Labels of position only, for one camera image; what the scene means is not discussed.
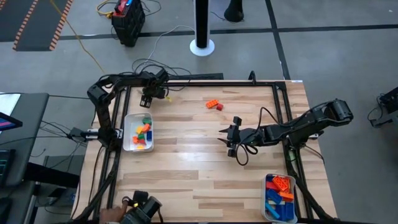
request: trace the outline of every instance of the concrete floor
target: concrete floor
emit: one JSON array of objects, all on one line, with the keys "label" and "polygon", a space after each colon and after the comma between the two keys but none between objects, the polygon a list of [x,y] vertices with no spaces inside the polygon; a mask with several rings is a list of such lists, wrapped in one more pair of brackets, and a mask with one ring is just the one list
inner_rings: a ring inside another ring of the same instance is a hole
[{"label": "concrete floor", "polygon": [[[214,0],[211,10],[223,16],[227,0]],[[99,17],[94,0],[75,0],[68,20],[78,34],[109,34],[110,21]],[[193,26],[190,0],[163,0],[162,10],[147,18],[143,32],[168,31],[176,25]],[[148,2],[151,10],[156,3]],[[278,27],[360,26],[396,24],[397,1],[371,0],[272,0]],[[212,29],[270,28],[265,1],[244,1],[245,21],[231,24],[211,16]],[[71,35],[65,26],[62,35]],[[224,73],[225,79],[246,79],[251,70],[257,78],[283,79],[274,37],[263,34],[218,34],[211,38],[215,52],[198,58],[189,51],[194,36],[163,37],[153,59],[192,73]],[[398,143],[396,127],[374,129],[366,119],[376,97],[398,83],[398,29],[281,33],[291,79],[303,80],[311,105],[334,98],[346,100],[354,121],[328,128],[320,138],[333,200],[342,220],[395,223],[398,219]],[[109,73],[131,70],[137,58],[146,58],[156,37],[141,37],[125,48],[114,39],[84,40],[84,45]],[[102,75],[76,40],[58,42],[53,52],[14,52],[12,43],[0,43],[1,91],[48,92],[83,96]],[[44,116],[68,127],[86,129],[93,117],[87,100],[51,98]],[[73,144],[65,140],[37,140],[32,154],[66,156]],[[66,220],[39,210],[36,223]]]}]

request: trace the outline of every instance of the yellow cable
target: yellow cable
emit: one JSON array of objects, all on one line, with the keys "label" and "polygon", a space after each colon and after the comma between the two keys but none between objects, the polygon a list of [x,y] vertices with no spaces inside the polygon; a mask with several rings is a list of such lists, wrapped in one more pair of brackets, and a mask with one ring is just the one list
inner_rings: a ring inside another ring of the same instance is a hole
[{"label": "yellow cable", "polygon": [[101,12],[98,8],[101,7],[103,4],[107,3],[109,0],[105,0],[101,3],[99,3],[96,7],[95,10],[97,11],[98,14],[106,16],[108,19],[112,17],[113,12]]},{"label": "yellow cable", "polygon": [[[60,14],[60,16],[62,17],[62,12],[61,10],[58,8],[58,6],[54,3],[53,0],[50,0],[52,6],[55,8],[55,10],[57,10],[57,12]],[[100,66],[100,64],[98,63],[98,61],[94,58],[94,56],[92,54],[89,53],[89,51],[87,51],[85,49],[85,46],[83,45],[83,43],[81,42],[79,36],[77,35],[77,33],[75,32],[75,30],[72,28],[72,26],[70,25],[70,23],[68,22],[67,18],[65,18],[65,21],[67,22],[68,26],[70,27],[70,29],[72,30],[72,32],[74,33],[75,37],[77,38],[77,40],[80,43],[80,46],[82,47],[82,49],[94,60],[94,62],[98,65],[99,69],[101,69],[101,71],[106,74],[105,70]]]}]

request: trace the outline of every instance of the plastic container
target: plastic container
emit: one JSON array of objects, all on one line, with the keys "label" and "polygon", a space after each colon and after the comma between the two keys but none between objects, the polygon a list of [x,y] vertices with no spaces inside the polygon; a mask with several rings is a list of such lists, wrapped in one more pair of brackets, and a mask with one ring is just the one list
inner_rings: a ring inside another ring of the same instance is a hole
[{"label": "plastic container", "polygon": [[[267,175],[278,175],[280,177],[288,177],[290,179],[290,193],[294,195],[294,187],[296,186],[296,180],[294,179],[294,177],[289,176],[289,175],[280,175],[280,174],[267,174]],[[271,215],[268,215],[266,212],[266,179],[267,179],[267,175],[264,178],[264,180],[262,180],[262,189],[261,189],[261,214],[262,216],[266,219],[269,220],[271,222],[275,222],[275,223],[292,223],[295,224],[297,223],[297,216],[294,213],[294,218],[292,220],[283,222],[280,220],[276,220],[274,219],[274,217],[272,217]]]},{"label": "plastic container", "polygon": [[[144,118],[150,118],[152,125],[150,130],[152,132],[152,140],[147,141],[147,133],[145,133],[145,148],[137,149],[138,144],[132,142],[133,136],[138,136],[136,129],[138,126],[143,126],[142,120]],[[154,123],[152,115],[150,113],[138,113],[138,114],[127,114],[124,117],[124,133],[123,133],[123,149],[129,152],[151,152],[154,150]]]}]

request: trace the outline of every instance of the wooden table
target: wooden table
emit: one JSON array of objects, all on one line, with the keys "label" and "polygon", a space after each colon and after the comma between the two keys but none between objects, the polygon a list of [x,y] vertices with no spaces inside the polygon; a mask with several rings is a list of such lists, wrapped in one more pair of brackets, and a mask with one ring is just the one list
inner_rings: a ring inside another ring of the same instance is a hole
[{"label": "wooden table", "polygon": [[[308,110],[302,82],[286,81],[293,117]],[[241,167],[235,158],[226,155],[226,146],[216,138],[226,138],[218,131],[240,116],[242,127],[256,127],[260,107],[275,114],[272,90],[266,86],[252,87],[186,87],[171,91],[172,102],[154,99],[150,109],[139,106],[140,88],[131,92],[128,113],[150,112],[154,119],[152,152],[131,154],[122,152],[114,207],[124,196],[132,197],[135,190],[146,190],[163,204],[165,222],[262,222],[261,181],[268,173],[286,174],[282,145],[260,147],[259,154],[249,155],[249,164]],[[279,97],[283,108],[282,97]],[[209,110],[205,103],[218,99],[222,111]],[[122,109],[118,110],[118,122]],[[262,115],[262,125],[274,121]],[[307,143],[319,151],[316,141]],[[81,195],[76,215],[88,204],[94,163],[100,143],[88,144],[81,171]],[[98,188],[104,150],[96,166],[94,193]],[[243,151],[239,157],[244,159]],[[331,216],[335,207],[322,160],[302,149],[303,167],[309,191]],[[104,194],[102,207],[106,205]],[[300,210],[305,217],[302,195],[298,194]]]}]

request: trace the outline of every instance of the yellow lego brick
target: yellow lego brick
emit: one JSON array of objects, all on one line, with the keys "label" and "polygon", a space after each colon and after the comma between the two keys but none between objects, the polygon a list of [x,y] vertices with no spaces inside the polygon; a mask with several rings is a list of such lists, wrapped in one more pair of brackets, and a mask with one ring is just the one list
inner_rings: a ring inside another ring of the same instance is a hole
[{"label": "yellow lego brick", "polygon": [[137,129],[136,129],[136,133],[137,134],[141,134],[143,128],[144,127],[142,127],[142,126],[138,126]]}]

